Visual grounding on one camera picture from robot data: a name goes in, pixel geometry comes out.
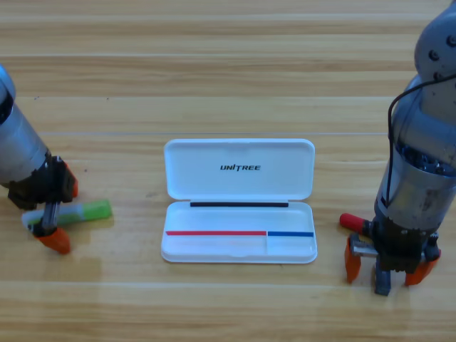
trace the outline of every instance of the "screw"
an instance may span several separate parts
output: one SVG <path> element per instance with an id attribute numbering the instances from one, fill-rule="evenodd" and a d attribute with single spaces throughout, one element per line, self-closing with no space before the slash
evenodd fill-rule
<path id="1" fill-rule="evenodd" d="M 441 73 L 434 73 L 434 80 L 440 80 L 442 78 L 442 74 Z"/>
<path id="2" fill-rule="evenodd" d="M 429 51 L 429 58 L 431 59 L 431 61 L 434 61 L 434 62 L 436 62 L 440 59 L 439 54 L 437 52 L 435 52 L 434 50 Z"/>
<path id="3" fill-rule="evenodd" d="M 450 48 L 456 47 L 456 36 L 448 36 L 447 37 L 447 45 Z"/>

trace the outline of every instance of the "red cap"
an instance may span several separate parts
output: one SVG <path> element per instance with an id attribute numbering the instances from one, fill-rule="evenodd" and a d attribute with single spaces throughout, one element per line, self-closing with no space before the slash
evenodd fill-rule
<path id="1" fill-rule="evenodd" d="M 37 237 L 37 239 L 46 247 L 49 247 L 60 254 L 67 254 L 71 250 L 70 238 L 60 227 L 57 227 L 55 232 L 48 237 Z"/>
<path id="2" fill-rule="evenodd" d="M 352 230 L 358 234 L 363 234 L 363 227 L 364 227 L 364 219 L 360 217 L 354 216 L 352 214 L 342 214 L 341 218 L 339 219 L 342 227 L 345 227 L 349 230 Z"/>

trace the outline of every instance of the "white case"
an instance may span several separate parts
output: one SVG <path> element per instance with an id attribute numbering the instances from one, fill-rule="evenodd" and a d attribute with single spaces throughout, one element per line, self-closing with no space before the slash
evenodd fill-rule
<path id="1" fill-rule="evenodd" d="M 318 254 L 315 147 L 305 139 L 179 139 L 165 146 L 162 256 L 171 262 L 306 264 Z"/>

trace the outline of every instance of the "black cable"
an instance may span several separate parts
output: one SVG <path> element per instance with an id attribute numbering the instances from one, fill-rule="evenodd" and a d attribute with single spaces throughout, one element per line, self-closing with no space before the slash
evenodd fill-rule
<path id="1" fill-rule="evenodd" d="M 393 149 L 394 149 L 394 139 L 393 139 L 393 124 L 391 123 L 392 121 L 392 116 L 393 116 L 393 109 L 395 104 L 404 96 L 407 96 L 410 93 L 413 93 L 414 91 L 417 91 L 421 88 L 427 87 L 428 85 L 431 86 L 432 84 L 437 84 L 437 83 L 442 83 L 446 82 L 449 80 L 452 80 L 453 78 L 456 78 L 456 73 L 453 73 L 450 76 L 444 77 L 444 78 L 438 78 L 437 80 L 433 81 L 428 81 L 428 82 L 423 82 L 407 91 L 404 91 L 402 94 L 400 94 L 398 97 L 396 97 L 393 102 L 390 104 L 390 107 L 388 109 L 388 138 L 390 139 L 390 165 L 388 168 L 388 183 L 386 185 L 386 202 L 385 206 L 388 208 L 390 205 L 390 188 L 391 188 L 391 175 L 393 173 Z"/>

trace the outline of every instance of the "unitree logo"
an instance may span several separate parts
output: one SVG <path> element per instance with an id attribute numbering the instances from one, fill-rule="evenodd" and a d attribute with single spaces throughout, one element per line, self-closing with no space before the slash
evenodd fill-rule
<path id="1" fill-rule="evenodd" d="M 261 165 L 222 165 L 221 170 L 233 170 L 233 171 L 259 171 Z"/>

